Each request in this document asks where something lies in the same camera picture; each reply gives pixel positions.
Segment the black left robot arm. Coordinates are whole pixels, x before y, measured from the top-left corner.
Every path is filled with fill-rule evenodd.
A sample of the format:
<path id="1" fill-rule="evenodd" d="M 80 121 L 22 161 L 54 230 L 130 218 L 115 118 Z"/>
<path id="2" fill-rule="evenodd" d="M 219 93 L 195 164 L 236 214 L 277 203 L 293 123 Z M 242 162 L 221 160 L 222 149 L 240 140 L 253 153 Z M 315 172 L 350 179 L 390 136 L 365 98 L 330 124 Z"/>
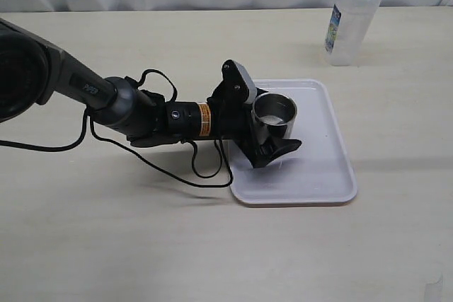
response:
<path id="1" fill-rule="evenodd" d="M 1 120 L 19 116 L 53 93 L 84 104 L 93 120 L 124 134 L 134 147 L 197 140 L 232 140 L 255 168 L 301 146 L 285 122 L 258 121 L 256 87 L 234 60 L 222 66 L 222 81 L 203 103 L 165 99 L 130 77 L 102 78 L 46 39 L 1 22 Z"/>

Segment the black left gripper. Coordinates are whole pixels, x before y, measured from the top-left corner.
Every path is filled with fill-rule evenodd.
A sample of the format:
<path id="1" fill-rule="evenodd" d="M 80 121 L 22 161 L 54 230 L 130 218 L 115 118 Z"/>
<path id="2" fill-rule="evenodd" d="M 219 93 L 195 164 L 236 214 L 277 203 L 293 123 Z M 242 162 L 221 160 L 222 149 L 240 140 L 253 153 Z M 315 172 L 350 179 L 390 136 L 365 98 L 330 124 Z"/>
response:
<path id="1" fill-rule="evenodd" d="M 263 144 L 256 138 L 252 120 L 252 103 L 245 104 L 246 88 L 233 59 L 222 65 L 222 81 L 207 99 L 212 110 L 211 135 L 230 139 L 238 146 L 254 168 L 263 168 L 277 158 L 296 151 L 302 141 L 268 137 Z M 267 90 L 253 87 L 253 99 L 268 93 Z"/>

